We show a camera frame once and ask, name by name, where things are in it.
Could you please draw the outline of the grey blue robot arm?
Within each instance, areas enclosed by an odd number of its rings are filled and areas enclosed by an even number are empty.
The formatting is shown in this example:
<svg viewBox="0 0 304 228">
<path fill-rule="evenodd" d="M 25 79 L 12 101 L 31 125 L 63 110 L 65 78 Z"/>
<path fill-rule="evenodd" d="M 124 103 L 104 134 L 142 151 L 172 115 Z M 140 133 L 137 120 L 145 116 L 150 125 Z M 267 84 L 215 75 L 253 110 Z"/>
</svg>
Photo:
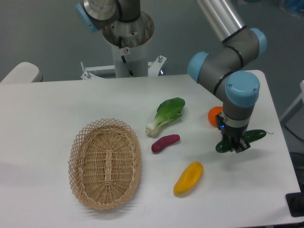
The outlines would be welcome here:
<svg viewBox="0 0 304 228">
<path fill-rule="evenodd" d="M 223 44 L 215 55 L 197 53 L 189 62 L 191 78 L 223 103 L 216 115 L 222 139 L 218 152 L 242 152 L 261 135 L 247 130 L 259 96 L 257 76 L 243 66 L 262 54 L 267 46 L 264 33 L 247 28 L 229 0 L 200 0 L 198 5 Z M 150 76 L 160 68 L 149 65 L 146 44 L 154 33 L 154 23 L 141 10 L 138 0 L 83 0 L 76 11 L 91 32 L 101 31 L 112 46 L 117 77 Z"/>
</svg>

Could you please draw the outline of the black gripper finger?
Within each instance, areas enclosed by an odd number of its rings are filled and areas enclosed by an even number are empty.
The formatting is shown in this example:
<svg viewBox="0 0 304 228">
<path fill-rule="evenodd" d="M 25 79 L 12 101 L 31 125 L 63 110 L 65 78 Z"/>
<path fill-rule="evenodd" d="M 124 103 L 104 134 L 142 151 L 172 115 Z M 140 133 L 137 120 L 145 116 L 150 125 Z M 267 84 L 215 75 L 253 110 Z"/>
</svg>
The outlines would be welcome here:
<svg viewBox="0 0 304 228">
<path fill-rule="evenodd" d="M 232 138 L 231 143 L 231 152 L 240 153 L 251 147 L 250 144 L 246 142 L 243 138 Z"/>
</svg>

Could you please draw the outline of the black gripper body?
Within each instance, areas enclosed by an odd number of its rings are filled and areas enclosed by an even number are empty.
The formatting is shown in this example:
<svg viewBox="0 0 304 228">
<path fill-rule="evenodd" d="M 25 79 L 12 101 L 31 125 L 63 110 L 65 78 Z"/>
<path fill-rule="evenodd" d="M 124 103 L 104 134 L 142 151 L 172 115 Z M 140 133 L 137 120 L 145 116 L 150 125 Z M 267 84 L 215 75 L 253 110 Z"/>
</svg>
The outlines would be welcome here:
<svg viewBox="0 0 304 228">
<path fill-rule="evenodd" d="M 221 131 L 222 139 L 239 142 L 247 129 L 247 119 L 236 120 L 225 113 L 216 115 L 217 128 Z"/>
</svg>

